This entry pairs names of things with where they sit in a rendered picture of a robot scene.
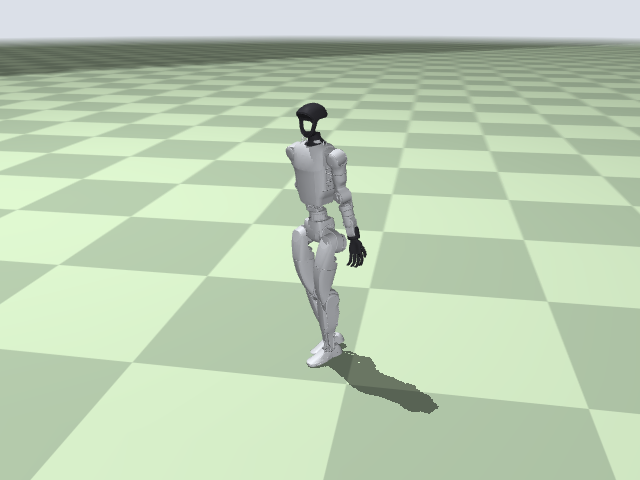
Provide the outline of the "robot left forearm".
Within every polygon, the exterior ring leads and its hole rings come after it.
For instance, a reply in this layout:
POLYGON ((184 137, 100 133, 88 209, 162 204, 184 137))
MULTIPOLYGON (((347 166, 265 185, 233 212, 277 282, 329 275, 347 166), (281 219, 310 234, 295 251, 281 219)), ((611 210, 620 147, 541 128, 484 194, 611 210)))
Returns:
MULTIPOLYGON (((350 190, 349 190, 350 191, 350 190)), ((351 193, 351 192, 350 192, 351 193)), ((352 195, 351 195, 352 196, 352 195)), ((350 201, 347 201, 343 204, 339 205, 339 210, 342 214, 343 225, 346 229, 346 233, 349 237, 355 237, 355 227, 357 226, 357 220, 354 216, 353 212, 353 203, 352 198, 350 201)))

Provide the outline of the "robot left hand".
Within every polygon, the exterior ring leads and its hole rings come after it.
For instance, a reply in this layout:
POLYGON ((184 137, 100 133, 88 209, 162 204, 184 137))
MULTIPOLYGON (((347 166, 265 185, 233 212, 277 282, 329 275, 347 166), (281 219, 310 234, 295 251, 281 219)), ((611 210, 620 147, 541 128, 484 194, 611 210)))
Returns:
POLYGON ((350 256, 349 256, 349 262, 347 263, 347 266, 351 264, 353 259, 353 263, 350 267, 353 267, 356 263, 356 265, 354 266, 356 268, 363 264, 363 260, 364 260, 363 256, 364 258, 366 258, 367 253, 364 246, 362 245, 362 242, 358 240, 360 238, 359 228, 355 227, 354 231, 355 231, 355 237, 349 237, 347 235, 348 240, 350 240, 350 245, 349 245, 350 256), (356 262, 356 255, 357 255, 357 262, 356 262))

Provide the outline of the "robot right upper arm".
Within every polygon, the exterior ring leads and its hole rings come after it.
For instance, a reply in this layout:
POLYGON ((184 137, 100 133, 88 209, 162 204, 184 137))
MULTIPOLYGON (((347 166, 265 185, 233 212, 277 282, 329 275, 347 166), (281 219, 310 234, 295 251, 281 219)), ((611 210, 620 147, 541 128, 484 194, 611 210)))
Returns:
MULTIPOLYGON (((299 141, 298 141, 298 142, 299 142, 299 141)), ((288 158, 291 160, 291 163, 292 163, 293 167, 294 167, 293 149, 294 149, 294 146, 295 146, 298 142, 295 142, 295 143, 291 144, 290 146, 288 146, 288 147, 286 148, 286 154, 287 154, 288 158)), ((295 169, 294 169, 294 170, 295 170, 295 169)), ((295 181, 295 187, 296 187, 296 189, 297 189, 296 181, 295 181)))

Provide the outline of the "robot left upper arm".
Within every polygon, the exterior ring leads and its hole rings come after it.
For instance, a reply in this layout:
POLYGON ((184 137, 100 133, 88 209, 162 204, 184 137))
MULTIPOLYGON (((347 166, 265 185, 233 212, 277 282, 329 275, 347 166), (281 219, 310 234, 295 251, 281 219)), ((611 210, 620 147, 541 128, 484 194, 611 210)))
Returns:
POLYGON ((338 204, 343 204, 347 201, 350 201, 352 196, 349 189, 346 187, 347 156, 345 152, 341 149, 330 147, 324 151, 324 155, 326 162, 332 171, 332 178, 335 188, 335 193, 333 194, 334 200, 338 204))

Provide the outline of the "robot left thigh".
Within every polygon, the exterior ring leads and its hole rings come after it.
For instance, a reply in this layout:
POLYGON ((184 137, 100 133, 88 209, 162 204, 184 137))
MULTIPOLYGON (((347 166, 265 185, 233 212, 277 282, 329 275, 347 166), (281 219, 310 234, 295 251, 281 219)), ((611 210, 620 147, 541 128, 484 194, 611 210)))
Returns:
MULTIPOLYGON (((318 299, 324 306, 329 294, 338 293, 331 288, 337 269, 335 253, 345 250, 346 237, 333 228, 326 228, 321 238, 314 261, 314 286, 318 299)), ((338 295, 339 296, 339 295, 338 295)))

